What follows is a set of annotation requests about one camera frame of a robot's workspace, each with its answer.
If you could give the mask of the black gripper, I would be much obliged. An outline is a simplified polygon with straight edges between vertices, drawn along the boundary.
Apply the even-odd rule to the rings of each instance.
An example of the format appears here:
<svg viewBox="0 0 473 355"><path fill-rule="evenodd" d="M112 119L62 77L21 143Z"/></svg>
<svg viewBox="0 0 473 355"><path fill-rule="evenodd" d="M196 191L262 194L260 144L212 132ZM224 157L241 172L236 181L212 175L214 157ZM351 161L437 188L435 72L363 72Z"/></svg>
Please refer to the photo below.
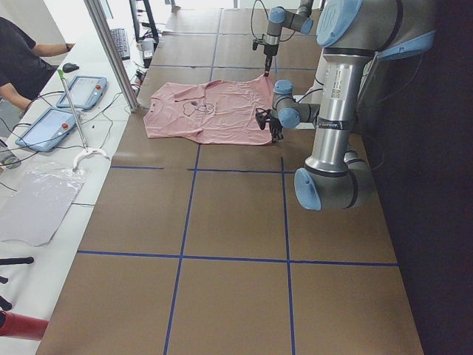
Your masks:
<svg viewBox="0 0 473 355"><path fill-rule="evenodd" d="M265 70L264 70L265 77L268 77L270 75L270 68L272 65L272 60L273 60L273 57L277 55L277 53L278 53L277 44L264 44L264 54L266 55Z"/></svg>
<svg viewBox="0 0 473 355"><path fill-rule="evenodd" d="M268 120L269 123L269 129L272 137L272 143L276 143L277 141L280 141L284 138L284 135L282 133L283 127L277 118L270 118Z"/></svg>

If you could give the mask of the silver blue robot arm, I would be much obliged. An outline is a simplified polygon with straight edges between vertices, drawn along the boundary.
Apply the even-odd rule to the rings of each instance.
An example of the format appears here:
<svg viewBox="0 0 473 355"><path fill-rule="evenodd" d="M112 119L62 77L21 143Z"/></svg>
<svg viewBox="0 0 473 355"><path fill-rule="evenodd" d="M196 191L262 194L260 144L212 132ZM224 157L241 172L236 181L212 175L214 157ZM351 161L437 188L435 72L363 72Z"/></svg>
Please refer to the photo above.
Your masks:
<svg viewBox="0 0 473 355"><path fill-rule="evenodd" d="M316 40L327 62L321 103L298 104L293 87L277 81L272 116L284 128L312 122L313 151L296 170L294 187L305 209L350 209L375 191L371 168L349 144L364 67L374 58L420 55L435 37L434 1L329 1Z"/></svg>
<svg viewBox="0 0 473 355"><path fill-rule="evenodd" d="M282 30L286 28L297 33L309 34L314 23L311 18L312 9L313 1L300 1L295 13L281 6L273 7L270 10L266 33L264 33L261 38L253 40L253 50L259 45L263 46L263 53L265 55L265 77L270 75L273 58L277 56Z"/></svg>

